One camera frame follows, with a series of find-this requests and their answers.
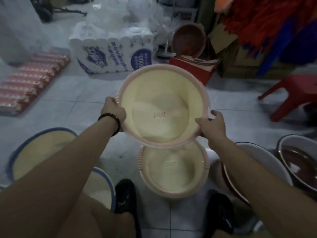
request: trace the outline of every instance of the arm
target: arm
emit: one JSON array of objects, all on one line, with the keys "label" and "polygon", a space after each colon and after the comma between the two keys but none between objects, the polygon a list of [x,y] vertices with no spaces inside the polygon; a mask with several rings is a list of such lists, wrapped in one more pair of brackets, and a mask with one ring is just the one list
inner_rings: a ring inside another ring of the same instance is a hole
[{"label": "arm", "polygon": [[265,227],[274,237],[315,237],[317,203],[230,141],[222,114],[214,110],[212,114],[216,116],[214,120],[199,118],[196,122]]},{"label": "arm", "polygon": [[[126,113],[106,98],[101,113]],[[73,142],[34,167],[0,195],[0,237],[53,237],[76,203],[93,166],[117,128],[101,118]]]}]

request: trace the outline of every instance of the red plastic stool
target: red plastic stool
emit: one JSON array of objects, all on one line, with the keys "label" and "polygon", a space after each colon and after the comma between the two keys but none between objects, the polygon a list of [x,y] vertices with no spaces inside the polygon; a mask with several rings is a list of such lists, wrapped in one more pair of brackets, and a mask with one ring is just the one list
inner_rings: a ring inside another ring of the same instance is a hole
[{"label": "red plastic stool", "polygon": [[288,98],[279,109],[270,116],[273,122],[278,122],[301,104],[317,102],[317,76],[288,76],[259,96],[258,99],[261,100],[265,98],[279,88],[285,88],[288,91]]}]

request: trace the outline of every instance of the foot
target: foot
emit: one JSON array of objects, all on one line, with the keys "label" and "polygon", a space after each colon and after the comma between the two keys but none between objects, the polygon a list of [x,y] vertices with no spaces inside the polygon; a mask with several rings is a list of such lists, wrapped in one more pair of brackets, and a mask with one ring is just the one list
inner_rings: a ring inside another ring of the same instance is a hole
[{"label": "foot", "polygon": [[117,206],[115,213],[122,214],[129,212],[133,215],[136,238],[141,238],[141,227],[137,217],[137,197],[135,193],[135,187],[131,180],[124,179],[119,181],[115,187]]},{"label": "foot", "polygon": [[216,190],[211,192],[212,196],[207,206],[207,228],[204,238],[212,237],[216,230],[232,234],[236,220],[231,201]]}]

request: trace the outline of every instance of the hand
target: hand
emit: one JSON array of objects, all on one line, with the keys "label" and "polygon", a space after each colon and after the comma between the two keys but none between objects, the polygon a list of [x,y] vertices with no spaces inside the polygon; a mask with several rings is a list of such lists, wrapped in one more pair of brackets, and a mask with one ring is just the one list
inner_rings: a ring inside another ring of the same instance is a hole
[{"label": "hand", "polygon": [[195,121],[200,125],[205,138],[208,139],[208,146],[214,150],[219,142],[227,139],[227,136],[222,113],[216,110],[212,110],[211,113],[216,116],[213,120],[196,118]]},{"label": "hand", "polygon": [[118,117],[122,124],[126,118],[124,108],[118,107],[116,100],[113,97],[106,97],[105,105],[103,106],[100,114],[111,113]]}]

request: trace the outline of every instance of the stool leg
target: stool leg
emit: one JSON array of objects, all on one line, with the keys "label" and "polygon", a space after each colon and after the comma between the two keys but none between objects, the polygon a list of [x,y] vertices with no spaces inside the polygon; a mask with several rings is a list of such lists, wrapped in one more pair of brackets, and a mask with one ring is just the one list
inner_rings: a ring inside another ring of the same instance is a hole
[{"label": "stool leg", "polygon": [[264,99],[266,96],[268,96],[269,94],[271,94],[272,92],[278,90],[279,88],[283,87],[283,83],[284,80],[278,82],[277,84],[275,84],[273,87],[271,87],[268,91],[266,91],[265,93],[263,93],[261,96],[258,96],[258,100],[262,100]]},{"label": "stool leg", "polygon": [[270,119],[273,122],[278,122],[283,117],[288,115],[293,109],[299,107],[299,105],[301,105],[302,103],[303,102],[299,102],[298,100],[296,100],[296,98],[288,96],[287,100],[285,100],[285,102],[282,103],[278,110],[276,110],[275,113],[270,116]]}]

